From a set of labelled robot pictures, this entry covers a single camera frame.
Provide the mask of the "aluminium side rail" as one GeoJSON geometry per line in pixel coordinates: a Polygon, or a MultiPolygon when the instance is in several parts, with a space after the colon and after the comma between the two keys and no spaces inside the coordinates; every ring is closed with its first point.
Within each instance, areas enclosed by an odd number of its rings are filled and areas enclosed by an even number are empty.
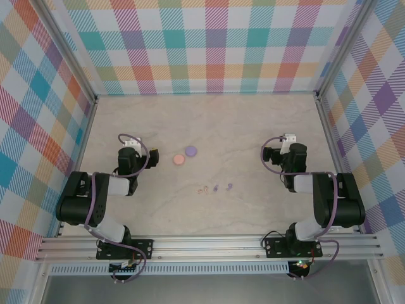
{"type": "Polygon", "coordinates": [[[334,191],[332,185],[332,193],[328,195],[328,197],[331,196],[332,198],[328,199],[325,203],[325,206],[329,207],[330,213],[332,213],[333,199],[335,193],[337,193],[337,207],[332,227],[350,228],[355,225],[361,225],[365,221],[365,208],[356,181],[353,174],[348,173],[343,169],[338,147],[333,139],[332,129],[320,98],[315,97],[315,104],[327,139],[332,161],[336,169],[334,176],[337,178],[337,190],[334,191]]]}
{"type": "MultiPolygon", "coordinates": [[[[98,100],[95,100],[95,103],[91,106],[91,111],[90,111],[90,115],[89,115],[89,120],[82,138],[82,142],[80,145],[80,149],[79,149],[79,153],[78,153],[78,158],[77,161],[75,163],[74,166],[74,171],[79,171],[81,165],[82,165],[82,160],[84,157],[84,153],[85,153],[85,149],[89,140],[89,135],[91,132],[91,128],[92,128],[92,124],[94,122],[94,118],[96,115],[96,111],[97,111],[97,106],[98,106],[98,100]]],[[[64,223],[62,223],[61,221],[58,221],[58,225],[56,226],[55,230],[54,230],[54,238],[57,238],[58,236],[60,236],[62,234],[62,230],[64,227],[64,223]]]]}

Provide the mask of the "aluminium frame post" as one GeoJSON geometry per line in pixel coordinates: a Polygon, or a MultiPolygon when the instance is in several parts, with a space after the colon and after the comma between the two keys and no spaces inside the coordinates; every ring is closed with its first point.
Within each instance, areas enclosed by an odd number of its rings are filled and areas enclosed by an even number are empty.
{"type": "Polygon", "coordinates": [[[332,85],[377,2],[378,0],[356,0],[316,84],[314,92],[318,98],[323,96],[332,85]]]}
{"type": "Polygon", "coordinates": [[[29,0],[30,4],[42,20],[45,28],[48,30],[56,47],[70,67],[73,75],[76,77],[79,86],[83,89],[86,97],[92,104],[96,104],[97,95],[92,89],[90,82],[87,80],[85,73],[79,65],[69,43],[67,42],[63,31],[59,28],[56,20],[44,0],[29,0]]]}

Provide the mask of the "thin aluminium back rail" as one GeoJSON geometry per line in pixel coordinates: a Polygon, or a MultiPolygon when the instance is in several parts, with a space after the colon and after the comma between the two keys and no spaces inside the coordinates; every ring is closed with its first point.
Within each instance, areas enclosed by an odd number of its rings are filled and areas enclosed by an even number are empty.
{"type": "Polygon", "coordinates": [[[155,96],[230,96],[230,95],[298,95],[305,94],[313,96],[316,91],[268,91],[268,92],[177,92],[177,93],[156,93],[156,94],[97,94],[95,98],[124,98],[124,97],[155,97],[155,96]]]}

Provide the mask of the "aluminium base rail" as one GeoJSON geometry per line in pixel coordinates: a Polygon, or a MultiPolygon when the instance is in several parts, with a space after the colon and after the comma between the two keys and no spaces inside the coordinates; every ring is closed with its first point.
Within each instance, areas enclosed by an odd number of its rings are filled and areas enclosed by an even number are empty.
{"type": "MultiPolygon", "coordinates": [[[[152,262],[260,262],[266,260],[262,236],[149,236],[153,240],[152,262]]],[[[329,234],[321,243],[320,260],[379,260],[383,250],[373,234],[329,234]]],[[[96,239],[92,236],[59,236],[42,240],[36,262],[74,263],[96,261],[96,239]]],[[[274,260],[287,260],[276,257],[274,260]]]]}

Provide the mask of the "grey metal base plate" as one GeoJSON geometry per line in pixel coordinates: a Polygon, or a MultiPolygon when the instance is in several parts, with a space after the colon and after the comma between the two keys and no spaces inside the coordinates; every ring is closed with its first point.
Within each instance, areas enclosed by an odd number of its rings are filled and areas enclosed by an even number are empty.
{"type": "Polygon", "coordinates": [[[41,304],[380,304],[365,281],[291,281],[272,275],[52,276],[41,304]]]}

